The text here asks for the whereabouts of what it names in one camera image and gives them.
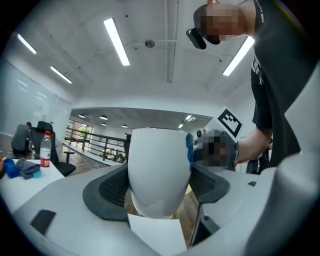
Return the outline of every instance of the railing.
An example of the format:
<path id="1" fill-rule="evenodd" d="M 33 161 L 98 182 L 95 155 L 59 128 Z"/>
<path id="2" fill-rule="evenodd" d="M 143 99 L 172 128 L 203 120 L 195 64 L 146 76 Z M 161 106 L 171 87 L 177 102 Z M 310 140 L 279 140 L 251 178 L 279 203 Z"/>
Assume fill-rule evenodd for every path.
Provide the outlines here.
<path id="1" fill-rule="evenodd" d="M 122 138 L 108 137 L 67 128 L 64 141 L 69 146 L 81 149 L 82 152 L 89 152 L 101 157 L 103 161 L 107 159 L 118 163 L 128 162 L 125 151 L 125 144 L 128 142 Z"/>

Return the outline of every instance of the forearm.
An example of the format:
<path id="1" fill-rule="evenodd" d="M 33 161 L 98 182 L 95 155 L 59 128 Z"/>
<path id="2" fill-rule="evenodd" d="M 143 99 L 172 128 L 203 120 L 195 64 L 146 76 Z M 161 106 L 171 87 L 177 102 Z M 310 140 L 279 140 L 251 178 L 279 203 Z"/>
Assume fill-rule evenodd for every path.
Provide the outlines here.
<path id="1" fill-rule="evenodd" d="M 239 154 L 235 165 L 258 157 L 268 147 L 272 136 L 272 129 L 258 129 L 257 127 L 244 139 L 239 140 Z"/>

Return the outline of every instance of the ceiling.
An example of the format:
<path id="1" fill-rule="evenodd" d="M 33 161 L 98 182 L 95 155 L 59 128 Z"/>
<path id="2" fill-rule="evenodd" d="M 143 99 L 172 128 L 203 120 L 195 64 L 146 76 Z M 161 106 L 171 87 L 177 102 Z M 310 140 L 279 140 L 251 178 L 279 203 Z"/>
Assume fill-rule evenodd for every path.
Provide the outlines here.
<path id="1" fill-rule="evenodd" d="M 17 39 L 9 45 L 39 71 L 57 80 L 79 97 L 85 90 L 108 83 L 115 77 L 152 78 L 174 86 L 191 88 L 201 96 L 227 99 L 250 81 L 252 52 L 234 72 L 222 75 L 245 37 L 196 49 L 186 30 L 194 26 L 193 12 L 205 0 L 50 0 L 42 1 L 16 32 L 37 50 L 31 54 Z M 225 0 L 240 4 L 243 0 Z M 103 21 L 113 17 L 127 52 L 130 66 L 122 66 Z M 147 48 L 144 42 L 155 41 Z M 50 70 L 56 67 L 72 84 Z M 148 87 L 157 83 L 148 83 Z"/>
<path id="2" fill-rule="evenodd" d="M 85 118 L 80 118 L 80 114 L 85 114 Z M 108 120 L 102 120 L 99 117 L 106 115 Z M 178 126 L 190 113 L 181 113 L 154 109 L 141 108 L 124 108 L 124 107 L 106 107 L 106 108 L 89 108 L 74 109 L 71 116 L 93 125 L 101 125 L 106 123 L 107 127 L 121 128 L 127 125 L 128 129 L 138 128 L 165 128 L 173 130 L 181 130 L 188 133 L 197 131 L 205 127 L 212 119 L 210 116 L 192 114 L 196 119 L 184 124 L 181 129 Z"/>

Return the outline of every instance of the chair armrest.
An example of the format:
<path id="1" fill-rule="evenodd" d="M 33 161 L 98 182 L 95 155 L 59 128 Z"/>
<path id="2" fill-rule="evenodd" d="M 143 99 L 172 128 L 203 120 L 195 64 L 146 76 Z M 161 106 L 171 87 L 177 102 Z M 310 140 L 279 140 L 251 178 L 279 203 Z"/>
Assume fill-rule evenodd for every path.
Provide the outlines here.
<path id="1" fill-rule="evenodd" d="M 66 153 L 66 163 L 69 163 L 69 157 L 70 155 L 73 155 L 75 152 L 71 152 L 71 151 L 65 151 L 63 153 Z"/>

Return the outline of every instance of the gray shirt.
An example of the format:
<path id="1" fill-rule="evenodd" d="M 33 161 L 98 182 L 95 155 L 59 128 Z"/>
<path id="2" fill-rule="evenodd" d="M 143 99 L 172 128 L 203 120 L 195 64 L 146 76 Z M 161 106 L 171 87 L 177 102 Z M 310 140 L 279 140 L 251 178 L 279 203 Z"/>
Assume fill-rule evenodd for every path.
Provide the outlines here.
<path id="1" fill-rule="evenodd" d="M 26 149 L 26 139 L 31 142 L 31 133 L 25 124 L 19 124 L 11 141 L 11 147 L 15 150 L 24 151 Z"/>

